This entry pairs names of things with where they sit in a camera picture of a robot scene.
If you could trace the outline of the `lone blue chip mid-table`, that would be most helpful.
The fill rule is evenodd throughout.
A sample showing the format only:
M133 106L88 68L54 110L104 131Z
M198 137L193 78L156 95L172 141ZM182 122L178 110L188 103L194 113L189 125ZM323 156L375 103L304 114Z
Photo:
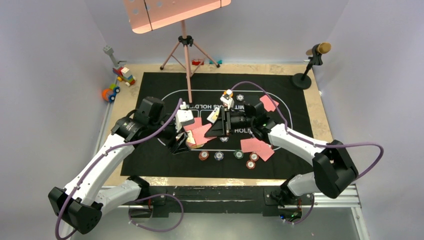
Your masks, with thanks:
M223 143L226 143L228 140L229 140L228 137L221 137L220 138L220 141L223 142Z

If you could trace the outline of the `red-backed playing card deck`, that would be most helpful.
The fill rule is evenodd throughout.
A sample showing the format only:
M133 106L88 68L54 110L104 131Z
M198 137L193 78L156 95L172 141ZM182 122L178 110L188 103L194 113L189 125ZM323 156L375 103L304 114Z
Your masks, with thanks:
M212 124L208 123L206 125L202 125L201 127L195 128L191 131L192 136L194 138L195 145L203 145L213 139L216 139L216 136L206 137L206 132L211 128Z

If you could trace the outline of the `red poker chip stack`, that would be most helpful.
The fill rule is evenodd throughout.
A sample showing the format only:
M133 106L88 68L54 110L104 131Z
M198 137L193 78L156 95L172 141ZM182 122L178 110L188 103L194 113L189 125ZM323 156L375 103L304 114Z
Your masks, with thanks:
M209 158L209 156L210 156L209 152L208 152L208 151L203 150L203 151L201 151L201 152L199 153L198 158L199 158L201 161L205 161L205 160L207 160L207 159Z

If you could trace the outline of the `blue chips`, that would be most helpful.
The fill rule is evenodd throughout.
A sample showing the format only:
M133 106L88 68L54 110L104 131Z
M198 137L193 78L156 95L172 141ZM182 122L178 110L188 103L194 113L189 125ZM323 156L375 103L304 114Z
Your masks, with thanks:
M242 94L238 94L238 95L236 96L236 100L237 100L237 101L239 101L239 102L243 102L243 101L244 101L244 99L245 99L245 97L244 97L244 95L242 95Z

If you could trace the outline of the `blue poker chip stack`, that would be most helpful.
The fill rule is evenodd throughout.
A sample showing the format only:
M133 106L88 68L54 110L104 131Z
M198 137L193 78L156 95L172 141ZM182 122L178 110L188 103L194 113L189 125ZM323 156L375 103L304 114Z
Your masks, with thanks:
M223 160L223 159L224 159L224 153L223 153L223 152L221 152L221 151L217 151L217 152L214 154L214 159L215 159L215 160L217 160L217 161L221 161L221 160Z

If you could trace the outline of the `red chips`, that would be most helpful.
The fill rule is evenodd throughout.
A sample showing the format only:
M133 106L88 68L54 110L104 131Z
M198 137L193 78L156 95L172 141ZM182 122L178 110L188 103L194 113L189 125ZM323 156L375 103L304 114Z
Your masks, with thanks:
M249 161L246 163L246 166L248 169L254 169L256 166L256 162L258 160L262 160L256 152L248 152L249 153Z

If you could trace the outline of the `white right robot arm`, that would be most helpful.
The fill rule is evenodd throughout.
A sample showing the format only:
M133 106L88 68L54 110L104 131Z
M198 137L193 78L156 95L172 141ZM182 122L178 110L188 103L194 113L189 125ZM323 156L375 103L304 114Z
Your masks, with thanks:
M312 166L312 172L298 174L280 186L280 193L271 194L275 201L294 203L304 194L323 193L337 198L358 176L359 172L342 142L325 142L308 137L268 116L264 103L245 101L242 111L233 108L232 91L226 90L223 104L205 137L227 137L236 129L249 128L256 139L285 149Z

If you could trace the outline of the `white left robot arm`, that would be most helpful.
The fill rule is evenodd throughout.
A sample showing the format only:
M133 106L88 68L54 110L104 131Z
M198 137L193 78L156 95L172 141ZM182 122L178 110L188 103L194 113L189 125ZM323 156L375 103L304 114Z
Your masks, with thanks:
M184 126L194 123L192 111L182 100L170 114L163 114L164 107L158 98L144 98L138 108L116 121L103 146L72 181L49 192L49 202L57 215L57 239L61 239L60 226L68 229L70 235L87 234L102 216L123 204L152 202L155 195L150 184L139 176L130 176L107 190L103 190L103 185L115 168L146 141L163 138L168 140L172 153L188 150Z

